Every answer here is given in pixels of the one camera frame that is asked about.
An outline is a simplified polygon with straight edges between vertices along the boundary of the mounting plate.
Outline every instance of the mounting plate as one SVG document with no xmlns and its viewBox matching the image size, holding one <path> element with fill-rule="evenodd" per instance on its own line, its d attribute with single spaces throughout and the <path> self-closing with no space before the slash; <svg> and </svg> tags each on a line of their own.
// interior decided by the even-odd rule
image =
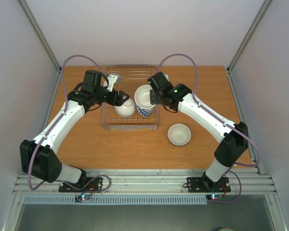
<svg viewBox="0 0 289 231">
<path fill-rule="evenodd" d="M 90 184 L 94 186 L 94 188 L 95 188 L 94 190 L 101 190 L 102 186 L 103 186 L 103 178 L 102 177 L 98 177 L 98 178 L 92 180 L 90 182 Z M 68 193 L 70 193 L 70 192 L 71 193 L 80 193 L 80 192 L 82 193 L 82 192 L 86 192 L 86 191 L 91 191 L 90 188 L 91 188 L 91 186 L 88 185 L 87 187 L 85 187 L 82 190 L 75 190 L 75 189 L 69 187 L 67 184 L 63 183 L 63 186 L 59 186 L 59 192 L 60 193 L 67 193 L 67 192 Z"/>
<path fill-rule="evenodd" d="M 226 188 L 226 192 L 231 192 L 230 186 L 226 186 L 226 184 L 229 183 L 229 179 L 227 177 L 222 177 L 219 180 L 219 184 L 222 184 Z M 212 193 L 223 193 L 224 189 L 220 187 L 220 185 L 217 184 L 213 190 Z M 188 192 L 189 193 L 208 193 L 206 190 L 206 187 L 202 183 L 202 177 L 188 177 L 187 178 L 187 185 L 188 185 Z"/>
</svg>

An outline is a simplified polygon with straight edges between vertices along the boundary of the dish rack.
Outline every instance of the dish rack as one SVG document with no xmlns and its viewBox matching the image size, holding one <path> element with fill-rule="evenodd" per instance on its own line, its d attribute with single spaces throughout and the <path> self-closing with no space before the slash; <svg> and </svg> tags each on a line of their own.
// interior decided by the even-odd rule
<svg viewBox="0 0 289 231">
<path fill-rule="evenodd" d="M 107 73 L 117 73 L 122 79 L 115 85 L 117 91 L 122 90 L 134 100 L 134 94 L 141 85 L 148 84 L 147 79 L 155 74 L 154 66 L 111 66 Z M 107 130 L 156 130 L 160 124 L 159 106 L 153 108 L 153 113 L 142 117 L 137 110 L 130 117 L 121 117 L 115 112 L 114 106 L 103 103 L 101 125 Z"/>
</svg>

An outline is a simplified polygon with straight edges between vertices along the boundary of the gray floor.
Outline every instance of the gray floor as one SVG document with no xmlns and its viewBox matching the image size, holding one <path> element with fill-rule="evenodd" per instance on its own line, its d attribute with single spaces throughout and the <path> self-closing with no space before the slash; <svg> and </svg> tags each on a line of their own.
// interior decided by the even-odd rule
<svg viewBox="0 0 289 231">
<path fill-rule="evenodd" d="M 24 205 L 17 231 L 274 230 L 264 196 L 208 205 Z"/>
</svg>

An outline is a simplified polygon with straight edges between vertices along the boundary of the brown wood surface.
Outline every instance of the brown wood surface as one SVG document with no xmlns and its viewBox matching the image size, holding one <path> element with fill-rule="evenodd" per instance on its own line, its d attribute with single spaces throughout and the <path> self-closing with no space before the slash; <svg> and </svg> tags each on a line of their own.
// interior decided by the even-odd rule
<svg viewBox="0 0 289 231">
<path fill-rule="evenodd" d="M 86 70 L 96 67 L 68 66 L 65 83 L 70 92 L 83 80 Z M 192 89 L 194 69 L 191 66 L 165 66 L 173 85 L 184 83 Z M 226 118 L 239 122 L 235 102 L 225 69 L 222 66 L 200 66 L 197 96 Z M 64 102 L 60 85 L 50 119 Z M 208 168 L 218 146 L 216 140 L 197 122 L 183 113 L 170 114 L 160 109 L 161 123 L 156 131 L 108 131 L 100 125 L 101 109 L 88 112 L 62 142 L 58 157 L 61 162 L 80 168 Z M 192 132 L 191 141 L 184 147 L 175 147 L 168 141 L 167 131 L 176 123 L 187 125 Z M 240 162 L 250 164 L 246 151 Z"/>
</svg>

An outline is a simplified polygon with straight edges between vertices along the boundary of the white backdrop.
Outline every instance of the white backdrop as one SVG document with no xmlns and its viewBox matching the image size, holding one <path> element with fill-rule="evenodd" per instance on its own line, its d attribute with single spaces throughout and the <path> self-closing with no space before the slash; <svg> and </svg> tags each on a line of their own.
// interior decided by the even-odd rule
<svg viewBox="0 0 289 231">
<path fill-rule="evenodd" d="M 233 74 L 250 135 L 289 221 L 289 1 L 273 1 Z"/>
<path fill-rule="evenodd" d="M 60 65 L 158 64 L 180 52 L 228 66 L 263 0 L 27 0 Z M 82 59 L 69 64 L 91 64 Z M 168 65 L 190 65 L 173 58 Z"/>
<path fill-rule="evenodd" d="M 19 145 L 40 131 L 57 71 L 16 0 L 0 0 L 0 226 L 18 174 Z"/>
</svg>

